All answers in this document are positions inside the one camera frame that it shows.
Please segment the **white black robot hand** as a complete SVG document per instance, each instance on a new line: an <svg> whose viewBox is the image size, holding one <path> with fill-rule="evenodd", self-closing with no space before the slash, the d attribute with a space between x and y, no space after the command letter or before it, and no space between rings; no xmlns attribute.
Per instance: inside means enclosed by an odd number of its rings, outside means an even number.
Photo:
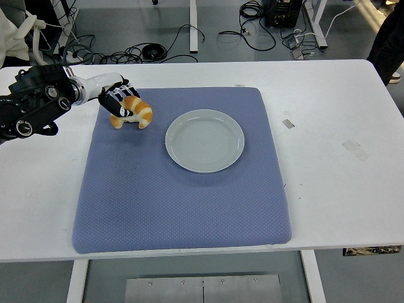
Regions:
<svg viewBox="0 0 404 303"><path fill-rule="evenodd" d="M76 105L97 99L102 107L116 117L132 117L134 112L121 104L125 97L139 97L129 80L118 73L102 74L81 80L81 99Z"/></svg>

